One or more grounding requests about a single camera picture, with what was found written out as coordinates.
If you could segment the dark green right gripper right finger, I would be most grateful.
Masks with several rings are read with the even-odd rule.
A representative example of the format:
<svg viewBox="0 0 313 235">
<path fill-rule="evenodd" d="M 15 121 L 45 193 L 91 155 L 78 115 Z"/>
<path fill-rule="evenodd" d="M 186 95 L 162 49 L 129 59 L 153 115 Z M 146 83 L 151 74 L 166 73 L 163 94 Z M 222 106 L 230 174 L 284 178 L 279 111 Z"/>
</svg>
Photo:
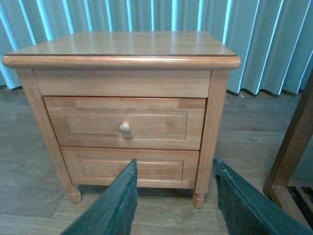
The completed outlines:
<svg viewBox="0 0 313 235">
<path fill-rule="evenodd" d="M 311 235 L 311 229 L 285 213 L 236 171 L 213 159 L 218 205 L 231 235 Z"/>
</svg>

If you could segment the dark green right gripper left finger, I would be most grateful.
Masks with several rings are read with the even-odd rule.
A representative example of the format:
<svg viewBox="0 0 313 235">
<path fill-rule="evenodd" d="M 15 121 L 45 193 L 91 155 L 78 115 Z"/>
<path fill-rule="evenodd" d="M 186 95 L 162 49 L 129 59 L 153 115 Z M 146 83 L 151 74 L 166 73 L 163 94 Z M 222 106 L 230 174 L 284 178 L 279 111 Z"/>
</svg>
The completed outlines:
<svg viewBox="0 0 313 235">
<path fill-rule="evenodd" d="M 137 203 L 137 162 L 133 159 L 104 193 L 62 234 L 129 235 Z"/>
</svg>

